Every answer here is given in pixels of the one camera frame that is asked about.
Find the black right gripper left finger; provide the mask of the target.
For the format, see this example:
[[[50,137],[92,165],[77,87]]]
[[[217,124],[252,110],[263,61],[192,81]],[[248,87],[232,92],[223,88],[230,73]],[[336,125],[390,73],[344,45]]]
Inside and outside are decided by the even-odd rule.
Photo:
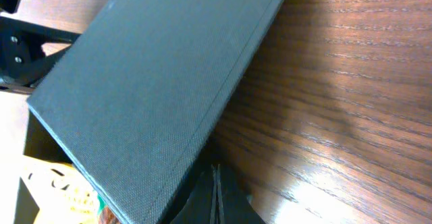
[[[216,223],[215,168],[203,171],[191,191],[189,198],[171,224]]]

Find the black box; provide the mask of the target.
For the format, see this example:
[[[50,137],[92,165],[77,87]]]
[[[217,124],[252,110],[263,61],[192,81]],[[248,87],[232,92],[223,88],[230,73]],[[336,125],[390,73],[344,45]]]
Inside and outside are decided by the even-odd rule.
[[[284,0],[110,0],[28,98],[123,223],[158,223]]]

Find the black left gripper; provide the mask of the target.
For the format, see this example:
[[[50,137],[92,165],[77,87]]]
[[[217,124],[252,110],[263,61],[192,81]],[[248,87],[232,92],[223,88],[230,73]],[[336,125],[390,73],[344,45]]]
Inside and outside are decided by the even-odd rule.
[[[78,33],[1,17],[1,91],[32,92],[65,55],[64,48],[51,55],[45,43],[72,45]]]

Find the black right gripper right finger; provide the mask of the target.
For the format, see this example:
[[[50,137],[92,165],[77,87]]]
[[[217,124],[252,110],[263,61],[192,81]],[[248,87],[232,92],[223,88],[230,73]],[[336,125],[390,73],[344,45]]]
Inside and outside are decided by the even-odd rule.
[[[265,224],[241,191],[236,176],[229,167],[217,166],[216,183],[219,223]]]

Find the yellow Hacks candy bag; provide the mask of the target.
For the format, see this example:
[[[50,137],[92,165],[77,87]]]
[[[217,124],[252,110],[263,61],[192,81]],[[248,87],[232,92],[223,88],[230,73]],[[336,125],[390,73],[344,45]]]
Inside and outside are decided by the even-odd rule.
[[[99,195],[72,165],[23,155],[20,166],[20,177],[38,207],[35,223],[99,222]]]

